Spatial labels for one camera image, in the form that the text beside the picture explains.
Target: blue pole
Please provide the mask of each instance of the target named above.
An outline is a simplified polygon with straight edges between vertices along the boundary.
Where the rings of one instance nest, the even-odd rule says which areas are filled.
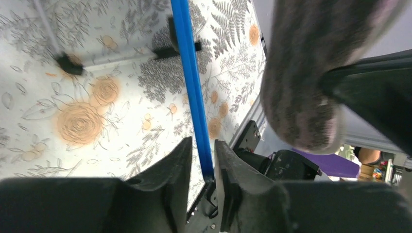
[[[173,20],[176,28],[177,43],[182,59],[186,89],[188,91],[200,166],[205,182],[214,179],[212,153],[207,130],[205,107],[197,68],[193,42],[193,32],[188,0],[172,0]]]

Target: black plastic part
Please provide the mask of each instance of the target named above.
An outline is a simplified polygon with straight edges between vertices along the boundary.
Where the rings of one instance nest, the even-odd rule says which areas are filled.
[[[265,175],[271,180],[311,180],[320,175],[319,166],[291,150],[276,152]]]
[[[320,87],[412,155],[411,76],[408,50],[332,70],[322,77]]]
[[[66,53],[56,55],[54,59],[60,68],[68,74],[82,75],[84,72],[83,65],[73,63]]]
[[[292,232],[283,187],[256,172],[218,140],[215,177],[221,232]]]
[[[251,167],[256,169],[258,172],[265,174],[266,170],[271,164],[271,159],[265,156],[261,156],[252,152],[249,152],[245,149],[239,149],[235,153],[241,158],[244,162],[249,164]]]
[[[260,141],[259,128],[254,120],[250,120],[245,126],[243,132],[240,134],[239,139],[236,141],[233,150],[247,149],[255,150]]]
[[[412,232],[409,204],[384,183],[273,181],[217,140],[215,164],[222,232]]]
[[[194,43],[194,47],[196,52],[202,50],[202,45],[200,42]],[[156,54],[155,60],[179,56],[179,52],[174,50],[173,47],[155,49],[153,50],[153,53]]]
[[[179,46],[177,43],[176,27],[174,26],[173,16],[169,16],[167,20],[169,25],[169,37],[172,46],[155,49],[153,51],[153,53],[156,54],[155,60],[179,56]],[[202,44],[200,42],[195,42],[194,48],[196,52],[199,52],[202,50]]]
[[[219,233],[216,184],[207,183],[188,212],[187,233]]]
[[[123,182],[114,178],[0,182],[1,232],[183,233],[192,138]]]

